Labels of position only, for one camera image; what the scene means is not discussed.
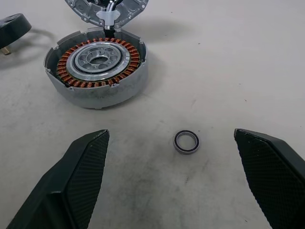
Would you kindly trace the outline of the grey round object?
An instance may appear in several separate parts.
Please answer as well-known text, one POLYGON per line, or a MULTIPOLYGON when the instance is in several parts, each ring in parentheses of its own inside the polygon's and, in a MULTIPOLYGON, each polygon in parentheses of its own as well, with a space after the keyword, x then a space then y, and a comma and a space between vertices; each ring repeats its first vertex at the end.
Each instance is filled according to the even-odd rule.
POLYGON ((149 0, 65 0, 86 23, 119 29, 142 13, 149 0))

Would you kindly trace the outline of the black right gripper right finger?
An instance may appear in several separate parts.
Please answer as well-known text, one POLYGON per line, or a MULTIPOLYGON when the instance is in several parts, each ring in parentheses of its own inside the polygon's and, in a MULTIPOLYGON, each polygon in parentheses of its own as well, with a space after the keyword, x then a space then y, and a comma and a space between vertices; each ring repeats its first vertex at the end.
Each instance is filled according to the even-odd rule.
POLYGON ((272 229, 305 229, 305 160, 284 140, 234 131, 248 186, 272 229))

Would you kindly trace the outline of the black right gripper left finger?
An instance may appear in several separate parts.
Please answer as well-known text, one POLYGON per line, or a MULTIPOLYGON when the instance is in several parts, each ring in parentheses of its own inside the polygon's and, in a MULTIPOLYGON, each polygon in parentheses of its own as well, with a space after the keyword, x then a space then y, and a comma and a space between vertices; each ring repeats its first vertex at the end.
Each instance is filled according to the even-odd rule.
POLYGON ((109 138, 104 129, 73 141, 6 229, 87 229, 101 189, 109 138))

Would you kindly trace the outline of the silver motor housing copper windings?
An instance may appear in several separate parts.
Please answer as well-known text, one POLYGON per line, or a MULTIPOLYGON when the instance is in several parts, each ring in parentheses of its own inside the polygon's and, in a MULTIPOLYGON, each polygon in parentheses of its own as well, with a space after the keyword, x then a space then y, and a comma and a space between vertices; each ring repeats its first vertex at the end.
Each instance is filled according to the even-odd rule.
POLYGON ((44 59, 57 92, 72 104, 102 109, 122 103, 144 88, 148 52, 140 37, 97 27, 57 42, 44 59))

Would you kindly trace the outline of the black rotor cap brass pin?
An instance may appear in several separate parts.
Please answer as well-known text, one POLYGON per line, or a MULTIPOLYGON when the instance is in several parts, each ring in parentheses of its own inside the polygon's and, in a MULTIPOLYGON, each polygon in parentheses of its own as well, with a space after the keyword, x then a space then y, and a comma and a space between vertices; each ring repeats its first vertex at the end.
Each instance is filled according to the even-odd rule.
POLYGON ((0 52, 9 55, 8 46, 21 38, 32 28, 32 25, 22 13, 0 19, 0 52))

